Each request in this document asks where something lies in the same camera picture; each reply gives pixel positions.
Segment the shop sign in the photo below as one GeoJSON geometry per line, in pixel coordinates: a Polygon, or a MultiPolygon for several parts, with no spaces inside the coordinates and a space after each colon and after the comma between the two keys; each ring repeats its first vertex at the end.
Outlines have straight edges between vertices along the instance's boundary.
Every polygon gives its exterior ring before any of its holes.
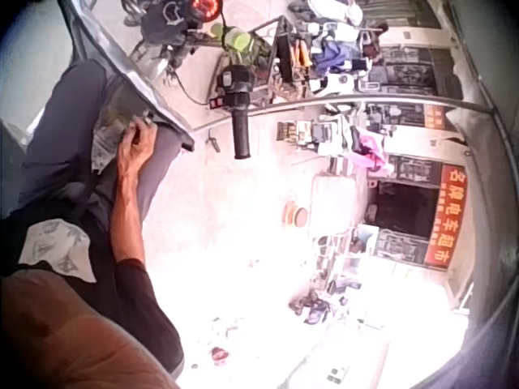
{"type": "Polygon", "coordinates": [[[445,110],[438,105],[424,104],[425,127],[432,130],[445,130],[445,110]]]}
{"type": "Polygon", "coordinates": [[[463,220],[467,182],[463,167],[443,166],[435,222],[425,256],[426,265],[448,267],[450,264],[463,220]]]}

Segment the curved metal rail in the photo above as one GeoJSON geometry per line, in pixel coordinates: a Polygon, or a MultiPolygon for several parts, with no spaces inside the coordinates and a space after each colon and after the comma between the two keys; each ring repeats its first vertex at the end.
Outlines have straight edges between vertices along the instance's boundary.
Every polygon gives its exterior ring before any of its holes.
{"type": "MultiPolygon", "coordinates": [[[[249,110],[249,117],[268,115],[269,113],[292,111],[300,109],[302,107],[309,107],[312,105],[324,105],[324,104],[344,104],[344,103],[356,103],[356,102],[369,102],[369,103],[412,103],[412,104],[430,104],[430,105],[441,105],[449,108],[463,108],[471,111],[492,114],[493,109],[479,105],[475,103],[469,103],[466,101],[449,99],[447,97],[438,96],[420,96],[420,95],[401,95],[401,94],[386,94],[386,93],[367,93],[367,94],[355,94],[355,95],[341,95],[331,97],[317,97],[315,99],[301,100],[289,103],[280,103],[270,105],[265,108],[256,108],[249,110]]],[[[208,130],[210,128],[226,124],[231,121],[231,117],[225,117],[213,122],[203,124],[202,126],[196,127],[191,133],[208,130]]]]}

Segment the black handle grip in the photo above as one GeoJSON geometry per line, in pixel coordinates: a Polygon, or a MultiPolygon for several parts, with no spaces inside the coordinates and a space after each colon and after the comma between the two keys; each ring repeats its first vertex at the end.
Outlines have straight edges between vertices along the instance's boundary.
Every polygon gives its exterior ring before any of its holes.
{"type": "Polygon", "coordinates": [[[247,109],[235,109],[232,112],[234,158],[237,160],[251,158],[251,149],[249,147],[249,117],[247,114],[247,109]]]}

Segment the small bottle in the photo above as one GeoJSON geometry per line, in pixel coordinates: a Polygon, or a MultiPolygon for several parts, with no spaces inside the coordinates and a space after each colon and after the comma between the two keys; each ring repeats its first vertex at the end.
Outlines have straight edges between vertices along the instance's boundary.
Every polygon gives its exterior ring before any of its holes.
{"type": "MultiPolygon", "coordinates": [[[[211,26],[210,32],[217,39],[221,39],[224,31],[222,23],[214,23],[211,26]]],[[[225,34],[225,44],[237,51],[245,51],[252,41],[251,34],[240,30],[238,27],[231,27],[225,34]]]]}

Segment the black sleeve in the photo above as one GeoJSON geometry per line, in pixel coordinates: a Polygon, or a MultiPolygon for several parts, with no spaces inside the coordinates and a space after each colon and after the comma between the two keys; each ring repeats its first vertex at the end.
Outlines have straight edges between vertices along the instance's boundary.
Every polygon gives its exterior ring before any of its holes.
{"type": "Polygon", "coordinates": [[[159,307],[152,281],[138,259],[125,259],[115,268],[125,327],[170,373],[184,352],[177,329],[159,307]]]}

